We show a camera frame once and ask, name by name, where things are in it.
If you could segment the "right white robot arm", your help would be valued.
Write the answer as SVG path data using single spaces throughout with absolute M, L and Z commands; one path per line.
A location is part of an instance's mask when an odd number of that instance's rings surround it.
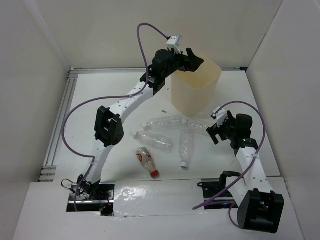
M 263 169 L 257 153 L 257 141 L 251 138 L 253 119 L 246 114 L 233 116 L 221 110 L 212 115 L 216 123 L 206 131 L 218 144 L 229 140 L 230 147 L 239 162 L 242 173 L 224 171 L 218 190 L 223 196 L 232 195 L 238 206 L 238 226 L 244 230 L 275 234 L 278 231 L 284 198 L 275 193 Z

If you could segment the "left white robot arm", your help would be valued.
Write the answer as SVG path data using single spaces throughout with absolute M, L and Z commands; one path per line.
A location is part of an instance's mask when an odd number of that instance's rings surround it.
M 128 98 L 123 97 L 112 106 L 101 106 L 97 110 L 95 142 L 91 152 L 93 160 L 77 179 L 80 192 L 86 199 L 97 197 L 103 167 L 112 148 L 124 137 L 123 124 L 128 116 L 158 93 L 165 86 L 166 78 L 174 72 L 196 72 L 203 63 L 204 60 L 196 56 L 191 48 L 187 48 L 185 55 L 169 49 L 158 50 Z

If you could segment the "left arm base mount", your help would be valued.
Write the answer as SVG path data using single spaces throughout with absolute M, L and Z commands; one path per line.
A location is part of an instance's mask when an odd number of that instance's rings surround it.
M 99 212 L 101 216 L 112 217 L 114 215 L 115 184 L 100 183 L 92 195 L 85 193 L 77 184 L 70 182 L 70 186 L 61 186 L 69 191 L 67 212 Z

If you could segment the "red cap labelled bottle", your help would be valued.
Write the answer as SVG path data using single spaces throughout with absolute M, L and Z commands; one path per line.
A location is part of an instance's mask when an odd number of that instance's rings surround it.
M 153 157 L 146 147 L 141 147 L 136 151 L 136 156 L 142 167 L 149 172 L 150 176 L 155 179 L 160 173 L 156 168 Z

